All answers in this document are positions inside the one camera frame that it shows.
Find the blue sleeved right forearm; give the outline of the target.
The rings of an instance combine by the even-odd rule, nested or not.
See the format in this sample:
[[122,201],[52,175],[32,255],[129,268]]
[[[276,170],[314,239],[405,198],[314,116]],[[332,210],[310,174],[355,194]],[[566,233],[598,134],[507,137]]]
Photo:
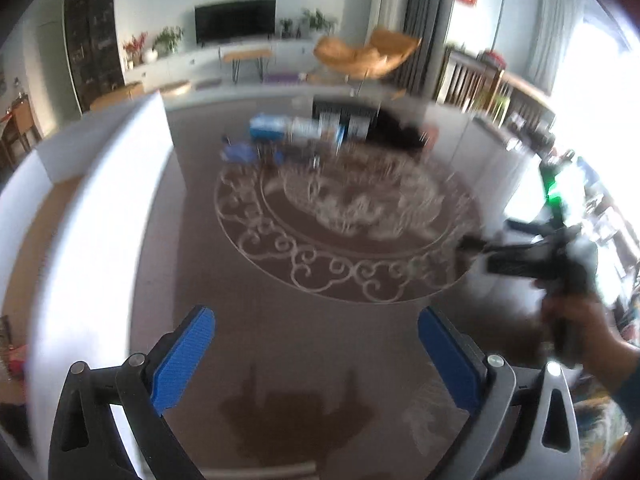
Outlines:
[[640,420],[640,366],[636,364],[629,376],[612,394],[613,400],[624,413],[630,426]]

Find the person right hand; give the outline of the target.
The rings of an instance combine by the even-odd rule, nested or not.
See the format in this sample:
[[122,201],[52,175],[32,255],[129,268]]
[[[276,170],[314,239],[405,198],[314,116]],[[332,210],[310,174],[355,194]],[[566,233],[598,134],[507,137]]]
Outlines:
[[544,322],[557,318],[574,327],[579,342],[579,363],[609,394],[614,394],[639,366],[639,348],[623,340],[608,325],[597,296],[546,293],[541,301]]

